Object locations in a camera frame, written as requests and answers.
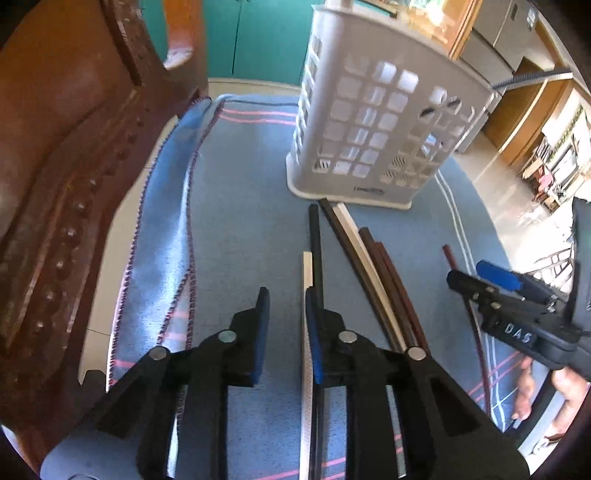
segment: teal cabinet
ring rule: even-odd
[[[207,29],[207,76],[232,77],[236,32],[242,0],[204,0]]]
[[[298,84],[313,3],[323,0],[242,0],[234,76]]]
[[[204,0],[210,77],[300,82],[313,4],[323,0]]]
[[[168,35],[162,0],[140,0],[139,7],[158,58],[164,63],[168,54]]]

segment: blue rug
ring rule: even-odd
[[[285,155],[296,112],[294,98],[225,96],[198,103],[180,121],[145,190],[141,216],[147,220],[137,232],[111,352],[114,382],[156,343],[172,349],[191,340],[198,345],[226,328],[235,312],[251,308],[260,286],[269,288],[271,321],[261,382],[229,393],[228,477],[233,480],[297,474],[301,257],[309,249],[310,202],[293,196],[286,185]],[[386,246],[434,358],[482,405],[474,340],[461,298],[447,288],[449,268],[441,246],[449,244],[470,273],[483,258],[509,264],[469,179],[450,158],[409,211],[358,205],[349,210],[359,227],[368,226]],[[321,229],[326,307],[341,313],[349,329],[386,348],[324,218]],[[494,419],[503,428],[510,422],[508,395],[520,356],[492,339],[487,347]],[[338,478],[345,456],[343,392],[328,392],[326,407],[323,476]]]

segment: metal bolt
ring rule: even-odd
[[[417,346],[413,346],[408,349],[408,356],[410,358],[412,358],[413,360],[420,362],[421,360],[424,360],[424,358],[427,356],[427,354],[425,353],[425,350],[423,350],[422,348],[419,348]]]
[[[357,334],[349,330],[343,330],[339,333],[339,340],[343,343],[355,343],[357,341]]]
[[[219,333],[217,338],[219,338],[222,343],[232,343],[236,341],[236,332],[233,332],[232,330],[224,330]]]
[[[168,355],[168,352],[166,350],[166,348],[164,348],[163,346],[155,346],[154,348],[152,348],[149,352],[148,355],[150,356],[150,358],[152,360],[164,360],[166,358],[166,356]]]

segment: plastic basket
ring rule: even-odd
[[[492,98],[397,22],[314,7],[288,186],[307,199],[408,209]]]

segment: white stripe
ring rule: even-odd
[[[453,192],[451,187],[449,186],[449,184],[447,183],[445,177],[443,176],[443,173],[441,173],[441,171],[438,171],[439,176],[441,178],[441,181],[443,182],[443,184],[445,185],[447,192],[450,196],[450,200],[452,201],[452,205],[453,208],[456,212],[457,215],[457,222],[460,226],[460,231],[462,233],[462,238],[464,240],[464,243],[466,245],[466,250],[468,252],[468,256],[470,258],[470,264],[472,266],[472,272],[473,274],[476,273],[476,264],[474,262],[474,257],[472,256],[472,249],[470,248],[470,243],[468,243],[468,238],[466,236],[466,231],[464,230],[464,224],[462,223],[462,218],[460,217],[460,210],[457,208],[457,204],[456,204],[456,199],[453,196]],[[491,342],[491,355],[492,355],[492,365],[496,367],[496,346],[495,346],[495,339],[494,337],[489,337],[490,342]],[[495,380],[499,379],[499,371],[495,372]],[[496,401],[499,402],[500,401],[500,395],[499,395],[499,382],[495,383],[495,386],[493,387],[493,390],[491,391],[491,397],[494,395],[494,397],[496,397]],[[505,427],[506,427],[506,421],[505,421],[505,412],[503,410],[500,410],[499,413],[501,414],[501,426],[502,426],[502,430],[505,431]]]
[[[449,194],[451,195],[451,199],[448,197],[448,192],[443,187],[443,185],[437,175],[439,175],[439,177],[441,177],[441,180],[443,182],[445,182],[445,184],[449,190]],[[451,191],[451,188],[449,187],[449,185],[445,181],[445,178],[443,177],[443,174],[441,173],[441,171],[438,171],[435,174],[435,181],[437,182],[437,185],[439,186],[439,189],[441,190],[441,193],[443,194],[443,197],[445,198],[445,200],[447,202],[447,206],[449,207],[449,211],[452,214],[453,226],[456,230],[456,236],[457,236],[457,240],[460,244],[460,248],[462,249],[462,254],[464,256],[464,262],[466,263],[466,270],[468,271],[469,274],[475,273],[476,266],[474,265],[474,259],[472,257],[472,252],[470,251],[468,254],[466,251],[466,250],[468,250],[468,251],[470,250],[470,245],[467,241],[466,232],[464,231],[464,227],[462,225],[462,219],[460,217],[459,211],[457,210],[457,205],[456,205],[455,199],[453,198],[453,193]],[[484,350],[486,352],[486,367],[487,367],[488,371],[490,372],[490,371],[492,371],[492,368],[491,368],[491,352],[490,352],[490,348],[488,345],[488,337],[485,335],[485,336],[483,336],[483,339],[484,339]],[[493,391],[491,391],[491,403],[493,402],[492,396],[493,396]],[[492,417],[492,421],[498,426],[499,421],[496,418],[494,408],[491,409],[491,417]]]
[[[511,395],[513,395],[515,392],[517,391],[517,387],[515,387],[508,395],[505,396],[505,398],[503,398],[500,402],[497,402],[497,404],[495,404],[495,406],[493,408],[498,408],[500,407],[503,402],[509,398]]]

